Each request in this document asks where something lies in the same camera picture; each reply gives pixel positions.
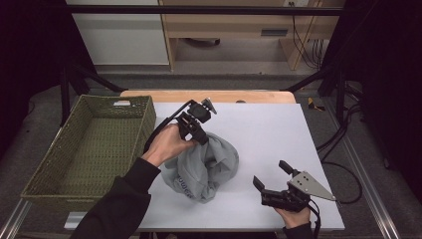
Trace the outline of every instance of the aluminum rail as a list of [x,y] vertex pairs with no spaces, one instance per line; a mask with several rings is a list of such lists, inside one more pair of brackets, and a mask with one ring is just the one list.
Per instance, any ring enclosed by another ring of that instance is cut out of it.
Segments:
[[342,16],[361,9],[324,7],[249,7],[249,6],[150,6],[150,5],[45,5],[44,9],[79,14],[212,14],[212,15],[287,15]]
[[20,199],[7,222],[0,230],[0,239],[13,239],[18,233],[32,203]]
[[[339,124],[334,113],[334,106],[331,100],[322,100],[329,112],[329,115],[331,116],[335,127],[339,128]],[[354,149],[350,138],[347,136],[347,133],[343,137],[343,146],[346,154],[348,155],[349,162],[353,171],[356,172],[356,176],[362,183],[363,195],[366,198],[369,208],[372,211],[372,214],[378,224],[379,230],[381,231],[383,237],[385,239],[399,239],[400,235],[394,225],[394,222],[392,221],[384,203],[382,202],[382,199],[379,196],[375,185],[370,179],[369,174],[366,172],[363,164],[361,163],[360,158],[357,155],[357,152]]]

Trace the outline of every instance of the cable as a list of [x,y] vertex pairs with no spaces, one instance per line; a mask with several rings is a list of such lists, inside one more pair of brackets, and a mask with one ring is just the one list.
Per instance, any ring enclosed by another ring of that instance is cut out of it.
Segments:
[[337,167],[340,167],[340,168],[346,170],[347,172],[349,172],[353,176],[354,180],[357,182],[357,186],[359,187],[359,194],[357,195],[357,197],[354,198],[354,199],[352,199],[352,200],[350,200],[350,201],[340,201],[340,200],[337,200],[339,203],[341,203],[341,204],[352,204],[352,203],[357,202],[362,197],[362,194],[363,194],[362,184],[360,183],[359,178],[357,178],[356,174],[354,174],[350,169],[348,169],[347,167],[345,167],[343,165],[340,165],[338,163],[335,163],[335,162],[326,162],[325,161],[322,164],[334,165],[334,166],[337,166]]
[[316,228],[314,229],[314,238],[317,239],[317,236],[319,235],[319,230],[320,230],[319,207],[313,200],[311,200],[311,202],[316,206],[317,210],[315,210],[309,204],[307,205],[307,208],[309,208],[316,215]]
[[354,178],[354,180],[357,182],[357,186],[359,187],[359,193],[358,193],[357,197],[350,200],[350,201],[337,200],[339,203],[342,203],[342,204],[352,204],[352,203],[357,202],[362,197],[362,193],[363,193],[362,184],[360,183],[357,176],[350,169],[348,169],[345,166],[340,165],[338,163],[326,162],[325,160],[329,156],[329,154],[335,149],[335,147],[338,145],[338,143],[342,140],[342,138],[345,136],[345,134],[347,132],[347,127],[351,122],[351,116],[355,113],[358,113],[358,112],[360,112],[360,103],[357,103],[357,104],[350,107],[350,109],[347,112],[346,117],[344,118],[344,121],[341,123],[340,128],[337,130],[337,132],[327,142],[323,143],[321,146],[318,146],[316,148],[318,153],[320,153],[322,150],[327,148],[330,144],[332,144],[335,141],[335,143],[331,146],[331,148],[328,150],[328,152],[326,152],[325,155],[320,159],[321,164],[330,164],[330,165],[338,166],[338,167],[346,170],[348,173],[350,173],[351,176]]
[[307,64],[308,67],[312,68],[312,69],[316,69],[316,66],[310,66],[310,64],[308,63],[308,61],[310,61],[310,56],[308,55],[307,49],[305,48],[304,43],[302,42],[301,37],[299,36],[298,31],[296,30],[296,21],[295,21],[295,15],[292,16],[293,18],[293,43],[295,44],[296,49],[298,49],[298,51],[300,53],[302,53],[301,49],[298,47],[298,44],[296,43],[296,39],[295,39],[295,35],[298,35],[298,39],[301,42],[302,48],[304,49],[304,53],[305,53],[305,57],[304,57],[304,61]]
[[347,112],[346,117],[344,118],[344,121],[340,124],[340,128],[337,130],[337,132],[325,143],[323,143],[320,146],[316,147],[317,152],[321,152],[322,150],[324,150],[325,148],[327,148],[331,143],[333,143],[335,141],[335,139],[337,137],[340,136],[340,138],[342,138],[344,136],[344,131],[347,130],[347,126],[350,123],[350,118],[353,114],[360,112],[360,104],[357,103],[353,106],[350,107],[350,109]]
[[[289,6],[295,7],[295,3],[294,2],[290,2],[289,3]],[[305,43],[302,41],[301,37],[299,36],[299,33],[298,33],[297,29],[296,29],[295,15],[292,15],[292,19],[293,19],[293,30],[294,30],[294,33],[293,33],[293,42],[295,44],[295,47],[298,49],[298,51],[300,53],[302,53],[301,49],[298,47],[298,44],[296,43],[295,35],[297,35],[298,36],[298,39],[299,39],[299,41],[301,43],[302,49],[304,49],[304,53],[305,53],[304,61],[305,61],[305,63],[307,64],[308,67],[310,67],[312,69],[319,70],[320,69],[320,64],[317,61],[315,61],[315,60],[311,60],[310,56],[308,55],[307,49],[305,47]],[[310,32],[310,28],[311,28],[311,25],[308,26],[307,34]]]

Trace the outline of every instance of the white tabletop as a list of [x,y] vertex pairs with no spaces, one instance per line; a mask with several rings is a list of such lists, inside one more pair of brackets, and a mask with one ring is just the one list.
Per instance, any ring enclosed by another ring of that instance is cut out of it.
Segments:
[[[158,125],[181,103],[154,103]],[[284,222],[275,210],[261,205],[261,194],[252,180],[256,175],[266,189],[287,189],[291,179],[278,167],[286,161],[306,170],[328,191],[301,106],[298,104],[214,104],[217,115],[202,125],[204,130],[232,143],[239,152],[238,172],[221,185],[215,198],[205,204],[174,192],[161,175],[151,185],[152,200],[139,226],[152,231],[275,231]],[[335,202],[313,197],[320,209],[321,229],[341,230],[344,224]],[[75,229],[84,212],[72,212],[65,228]]]

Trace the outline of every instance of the wicker basket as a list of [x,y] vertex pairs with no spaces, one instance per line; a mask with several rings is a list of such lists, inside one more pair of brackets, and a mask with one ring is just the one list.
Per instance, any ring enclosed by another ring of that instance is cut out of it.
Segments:
[[52,209],[89,210],[142,154],[155,119],[150,96],[81,96],[21,196]]

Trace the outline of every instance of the metal frame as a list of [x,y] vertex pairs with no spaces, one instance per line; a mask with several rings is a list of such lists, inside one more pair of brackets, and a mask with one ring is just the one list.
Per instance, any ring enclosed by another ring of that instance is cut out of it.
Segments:
[[[78,14],[216,14],[216,15],[291,15],[291,16],[342,16],[346,14],[353,14],[363,11],[362,9],[345,10],[343,8],[295,8],[295,7],[239,7],[239,6],[228,6],[228,7],[217,7],[217,6],[127,6],[127,5],[112,5],[112,6],[101,6],[101,5],[42,5],[43,10],[48,11],[66,11],[69,13]],[[321,71],[314,75],[304,79],[299,84],[296,84],[287,89],[287,91],[295,92],[301,87],[323,78],[327,73],[338,70],[338,65],[326,66]],[[97,74],[87,73],[84,69],[78,68],[79,72],[84,72],[84,75],[89,75],[91,78],[101,79],[97,77]],[[66,94],[68,90],[68,81],[66,79],[66,72],[63,71],[62,78],[62,101],[69,100],[69,94]],[[101,84],[114,89],[114,85],[101,79]],[[69,109],[69,103],[63,103],[64,110]],[[334,114],[332,107],[328,104],[328,110],[333,116]],[[333,121],[336,126],[338,122],[333,117]],[[368,200],[369,207],[371,208],[378,226],[384,236],[384,238],[400,238],[399,234],[392,222],[382,200],[380,199],[375,187],[373,186],[368,174],[363,168],[360,160],[354,151],[354,148],[347,137],[344,137],[344,146],[350,155],[350,163],[353,169],[357,171],[359,179],[362,181],[364,193]],[[0,231],[0,238],[14,238],[17,234],[20,225],[28,213],[31,203],[20,199],[12,215],[9,217],[7,223],[2,227]]]
[[[329,115],[331,116],[332,122],[334,123],[335,128],[339,128],[340,124],[337,121],[337,116],[335,115],[334,106],[332,105],[331,100],[323,98],[323,104],[326,106]],[[375,185],[369,177],[369,174],[366,172],[363,164],[360,161],[359,156],[357,155],[356,150],[351,143],[350,138],[347,136],[347,133],[343,137],[343,147],[348,155],[348,159],[353,171],[356,172],[356,176],[359,178],[363,187],[363,195],[366,198],[366,201],[369,205],[369,208],[372,211],[375,221],[378,224],[379,230],[381,231],[384,238],[388,239],[399,239],[400,235],[392,221],[384,203],[382,202],[381,197],[376,190]]]

